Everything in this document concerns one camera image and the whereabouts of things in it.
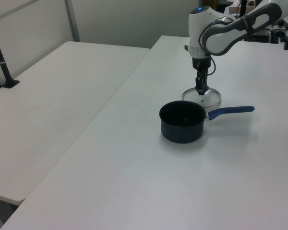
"table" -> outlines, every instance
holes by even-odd
[[[288,51],[239,42],[214,57],[222,107],[255,111],[176,144],[158,113],[194,86],[188,42],[158,40],[2,230],[288,229]]]
[[[67,42],[0,89],[0,199],[27,198],[148,52]]]

